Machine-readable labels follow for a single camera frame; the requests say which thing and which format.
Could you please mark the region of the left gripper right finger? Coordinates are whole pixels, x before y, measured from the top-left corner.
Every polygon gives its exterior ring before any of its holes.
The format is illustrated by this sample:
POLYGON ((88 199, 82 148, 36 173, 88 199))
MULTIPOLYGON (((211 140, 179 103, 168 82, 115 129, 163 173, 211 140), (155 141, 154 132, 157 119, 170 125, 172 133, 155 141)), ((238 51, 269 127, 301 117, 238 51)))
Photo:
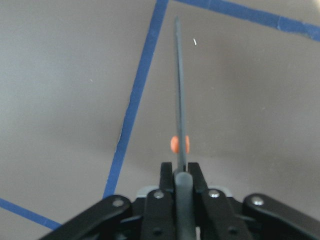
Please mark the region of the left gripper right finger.
POLYGON ((200 165, 190 162, 188 172, 193 178, 195 221, 202 240, 251 240, 244 220, 236 213, 225 193, 208 188, 200 165))

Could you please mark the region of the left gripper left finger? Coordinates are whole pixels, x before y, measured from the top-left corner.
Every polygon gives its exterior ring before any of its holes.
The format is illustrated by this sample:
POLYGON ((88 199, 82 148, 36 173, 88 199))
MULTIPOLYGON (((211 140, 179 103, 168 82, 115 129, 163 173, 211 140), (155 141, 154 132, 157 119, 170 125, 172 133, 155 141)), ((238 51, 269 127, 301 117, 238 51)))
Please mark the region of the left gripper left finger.
POLYGON ((145 240, 174 240, 172 163, 163 162, 160 166, 159 187, 148 193, 143 213, 143 238, 145 240))

